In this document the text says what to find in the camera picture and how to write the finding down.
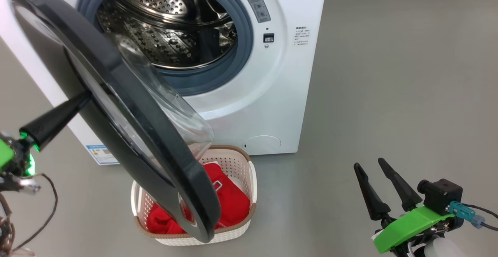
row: warning label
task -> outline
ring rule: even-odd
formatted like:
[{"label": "warning label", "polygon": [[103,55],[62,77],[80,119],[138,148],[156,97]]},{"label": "warning label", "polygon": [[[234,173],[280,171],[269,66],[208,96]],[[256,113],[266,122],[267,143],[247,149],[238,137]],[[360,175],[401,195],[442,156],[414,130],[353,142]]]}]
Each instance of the warning label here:
[{"label": "warning label", "polygon": [[258,23],[263,23],[267,21],[271,21],[270,13],[268,13],[268,8],[265,4],[264,0],[247,0],[251,7],[253,8],[253,12],[258,19]]},{"label": "warning label", "polygon": [[119,164],[104,145],[87,145],[87,149],[99,165]]},{"label": "warning label", "polygon": [[296,27],[296,32],[294,34],[294,46],[296,45],[308,45],[310,40],[311,30],[305,26]]}]

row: open washing machine door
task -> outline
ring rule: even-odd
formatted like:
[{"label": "open washing machine door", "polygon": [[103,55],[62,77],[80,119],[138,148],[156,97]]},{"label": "open washing machine door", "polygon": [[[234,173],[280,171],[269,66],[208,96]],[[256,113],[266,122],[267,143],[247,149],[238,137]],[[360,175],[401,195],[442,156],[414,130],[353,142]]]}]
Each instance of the open washing machine door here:
[{"label": "open washing machine door", "polygon": [[[209,242],[221,209],[196,157],[210,143],[210,127],[148,69],[133,42],[115,35],[114,47],[63,0],[11,0],[11,6],[66,96],[92,92],[80,115],[119,163],[188,234]],[[194,221],[185,218],[182,204]]]}]

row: blue and white label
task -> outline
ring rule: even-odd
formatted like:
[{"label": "blue and white label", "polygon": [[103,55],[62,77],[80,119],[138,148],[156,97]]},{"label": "blue and white label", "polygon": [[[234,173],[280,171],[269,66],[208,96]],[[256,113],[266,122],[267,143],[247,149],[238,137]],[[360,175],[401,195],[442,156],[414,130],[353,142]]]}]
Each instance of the blue and white label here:
[{"label": "blue and white label", "polygon": [[99,165],[119,164],[104,145],[87,145],[87,149]]}]

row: blue-gray rubber seal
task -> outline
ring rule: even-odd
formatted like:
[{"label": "blue-gray rubber seal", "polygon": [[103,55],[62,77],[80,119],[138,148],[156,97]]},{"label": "blue-gray rubber seal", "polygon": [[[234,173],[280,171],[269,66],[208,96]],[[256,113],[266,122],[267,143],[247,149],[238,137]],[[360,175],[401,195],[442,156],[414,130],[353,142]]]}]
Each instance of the blue-gray rubber seal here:
[{"label": "blue-gray rubber seal", "polygon": [[[78,11],[99,30],[96,11],[103,0],[79,0]],[[237,29],[238,40],[223,58],[208,66],[187,71],[158,70],[183,96],[202,94],[221,87],[234,78],[244,67],[251,55],[254,32],[251,18],[240,0],[217,0],[230,14]]]}]

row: gray sticker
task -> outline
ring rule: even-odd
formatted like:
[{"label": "gray sticker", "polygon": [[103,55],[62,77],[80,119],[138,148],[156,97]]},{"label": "gray sticker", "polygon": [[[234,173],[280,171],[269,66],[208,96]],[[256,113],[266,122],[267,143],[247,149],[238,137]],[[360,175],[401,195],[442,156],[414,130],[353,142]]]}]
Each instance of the gray sticker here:
[{"label": "gray sticker", "polygon": [[248,0],[249,4],[253,8],[254,14],[258,19],[258,23],[263,23],[270,21],[270,13],[268,13],[267,6],[264,0]]}]

